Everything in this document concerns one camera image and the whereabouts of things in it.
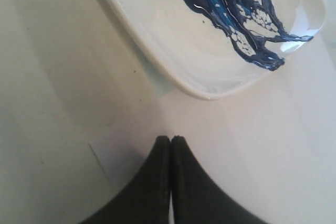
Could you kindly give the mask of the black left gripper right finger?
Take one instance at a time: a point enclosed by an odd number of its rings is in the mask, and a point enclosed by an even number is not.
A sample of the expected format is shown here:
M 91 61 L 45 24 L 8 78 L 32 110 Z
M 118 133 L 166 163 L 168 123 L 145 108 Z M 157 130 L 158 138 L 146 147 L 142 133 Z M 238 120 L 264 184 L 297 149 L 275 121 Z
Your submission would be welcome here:
M 171 142 L 176 223 L 335 223 L 335 158 L 298 142 Z

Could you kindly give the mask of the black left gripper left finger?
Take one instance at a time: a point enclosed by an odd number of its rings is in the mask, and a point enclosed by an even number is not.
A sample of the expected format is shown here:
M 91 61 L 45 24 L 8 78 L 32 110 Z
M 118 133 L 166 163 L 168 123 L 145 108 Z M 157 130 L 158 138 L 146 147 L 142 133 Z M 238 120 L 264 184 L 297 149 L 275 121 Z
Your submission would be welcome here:
M 170 140 L 158 136 L 135 176 L 82 223 L 169 223 Z

